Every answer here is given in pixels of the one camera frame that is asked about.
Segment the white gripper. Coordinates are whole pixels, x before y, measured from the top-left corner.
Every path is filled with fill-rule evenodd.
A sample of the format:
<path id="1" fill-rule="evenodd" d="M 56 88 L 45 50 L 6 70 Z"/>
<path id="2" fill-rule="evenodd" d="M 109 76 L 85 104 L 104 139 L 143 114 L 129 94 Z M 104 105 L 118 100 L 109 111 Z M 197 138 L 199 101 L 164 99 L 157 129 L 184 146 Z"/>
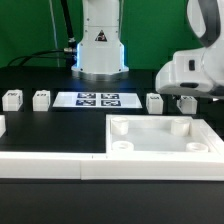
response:
<path id="1" fill-rule="evenodd" d="M 224 63 L 208 57 L 208 48 L 177 51 L 158 72 L 160 94 L 224 98 Z"/>

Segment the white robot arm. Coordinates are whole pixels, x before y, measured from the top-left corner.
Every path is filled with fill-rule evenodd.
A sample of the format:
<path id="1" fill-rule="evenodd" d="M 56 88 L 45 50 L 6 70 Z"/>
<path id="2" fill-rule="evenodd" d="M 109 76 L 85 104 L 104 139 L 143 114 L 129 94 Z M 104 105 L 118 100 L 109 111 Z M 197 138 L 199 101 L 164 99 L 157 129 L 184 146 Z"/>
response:
<path id="1" fill-rule="evenodd" d="M 119 0 L 83 0 L 84 32 L 73 75 L 109 80 L 129 71 L 119 39 Z M 224 0 L 187 0 L 189 25 L 202 47 L 177 51 L 155 79 L 160 94 L 224 99 Z"/>

